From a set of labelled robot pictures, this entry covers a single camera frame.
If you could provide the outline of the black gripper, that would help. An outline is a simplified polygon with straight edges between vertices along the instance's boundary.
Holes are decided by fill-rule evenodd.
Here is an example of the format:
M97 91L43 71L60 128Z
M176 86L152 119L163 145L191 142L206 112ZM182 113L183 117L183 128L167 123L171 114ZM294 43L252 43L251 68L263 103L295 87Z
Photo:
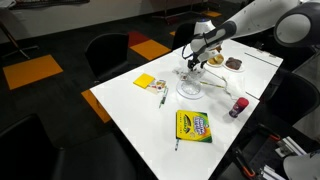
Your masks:
M193 69L194 72L198 71L199 68L197 64L200 63L200 61L198 60L198 57L199 57L198 54L195 54L195 53L191 54L191 59L188 61L188 64L187 64L188 70L192 71Z

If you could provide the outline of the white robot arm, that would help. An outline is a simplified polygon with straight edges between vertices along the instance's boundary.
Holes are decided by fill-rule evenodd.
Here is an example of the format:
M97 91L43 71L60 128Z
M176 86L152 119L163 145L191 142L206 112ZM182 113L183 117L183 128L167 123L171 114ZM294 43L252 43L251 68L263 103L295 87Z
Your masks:
M320 0L254 0L231 18L190 42L188 68L207 61L202 55L224 40L253 35L274 28L276 42L285 47L320 44Z

